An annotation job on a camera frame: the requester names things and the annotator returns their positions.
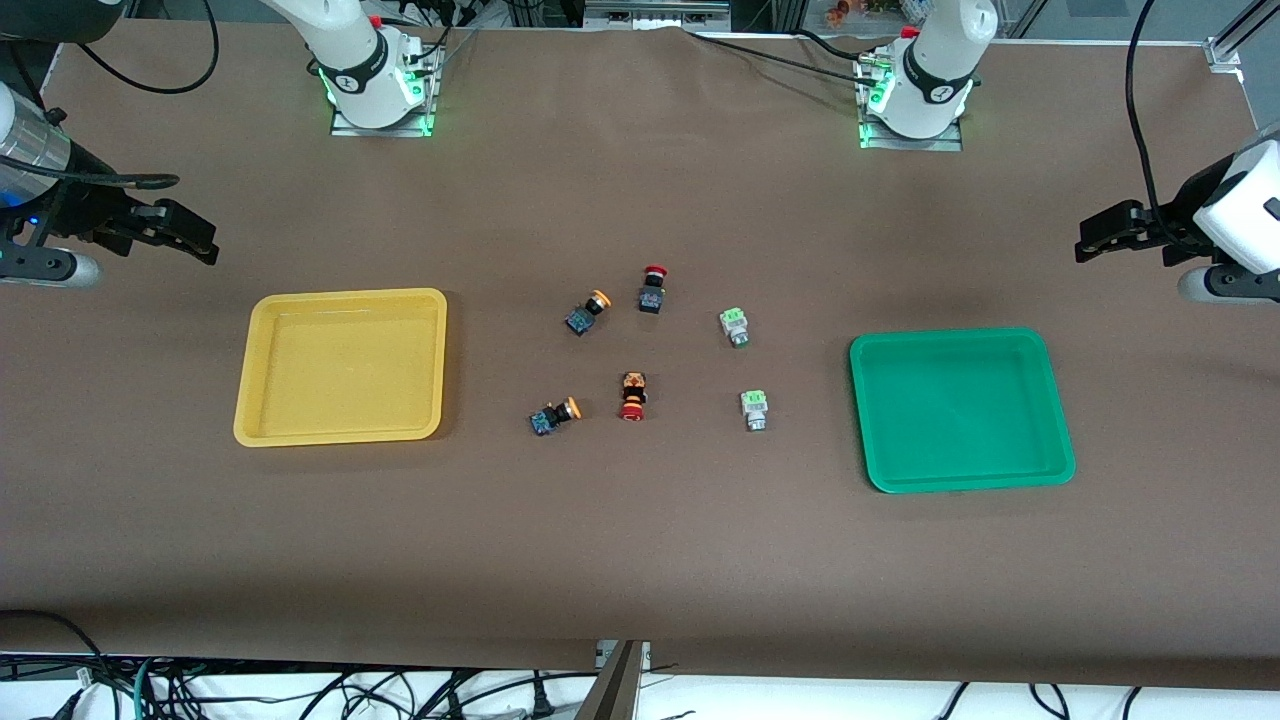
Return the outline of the yellow plastic tray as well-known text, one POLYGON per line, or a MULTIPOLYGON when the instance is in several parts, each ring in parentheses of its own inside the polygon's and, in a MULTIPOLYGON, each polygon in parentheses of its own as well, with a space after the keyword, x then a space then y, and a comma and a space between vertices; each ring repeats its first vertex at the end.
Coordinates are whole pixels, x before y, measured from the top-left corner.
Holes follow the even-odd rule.
POLYGON ((425 439, 442 421, 448 302, 434 288, 278 293, 253 307, 244 447, 425 439))

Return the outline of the brown table cover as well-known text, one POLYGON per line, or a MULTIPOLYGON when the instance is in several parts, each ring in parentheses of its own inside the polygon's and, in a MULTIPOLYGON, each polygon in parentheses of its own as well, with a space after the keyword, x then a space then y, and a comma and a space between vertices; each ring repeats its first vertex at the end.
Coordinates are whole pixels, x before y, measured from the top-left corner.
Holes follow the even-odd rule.
POLYGON ((677 29, 457 41, 417 140, 332 137, 293 29, 221 36, 180 96, 52 68, 68 132, 178 174, 221 256, 0 286, 0 609, 113 653, 588 667, 634 637, 681 673, 1280 688, 1280 309, 1073 258, 1142 190, 1121 46, 998 44, 961 152, 877 152, 844 85, 677 29), (237 441, 257 302, 407 288, 448 302, 434 434, 237 441), (1007 325, 1048 346, 1074 478, 873 488, 849 345, 1007 325))

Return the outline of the green plastic tray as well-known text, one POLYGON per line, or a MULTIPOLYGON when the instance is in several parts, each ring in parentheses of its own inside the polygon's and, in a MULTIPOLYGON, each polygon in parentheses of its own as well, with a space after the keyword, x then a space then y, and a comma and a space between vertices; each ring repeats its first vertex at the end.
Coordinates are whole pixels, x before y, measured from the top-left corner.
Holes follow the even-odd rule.
POLYGON ((1076 459, 1050 352, 1025 327, 856 337, 869 482, 887 495, 1061 486, 1076 459))

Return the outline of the yellow push button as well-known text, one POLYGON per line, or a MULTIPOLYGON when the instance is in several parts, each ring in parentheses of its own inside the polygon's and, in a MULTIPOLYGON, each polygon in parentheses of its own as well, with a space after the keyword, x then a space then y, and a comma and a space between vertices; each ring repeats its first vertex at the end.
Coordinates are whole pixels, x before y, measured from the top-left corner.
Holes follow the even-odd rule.
POLYGON ((566 423, 575 421, 582 416, 577 401, 572 396, 566 396, 559 404, 548 404, 534 413, 530 418, 530 427, 535 436, 544 437, 556 433, 566 423))
POLYGON ((581 337, 586 334, 602 315, 611 306, 611 299, 600 290, 594 290, 588 299, 575 306, 564 318, 564 324, 570 331, 581 337))

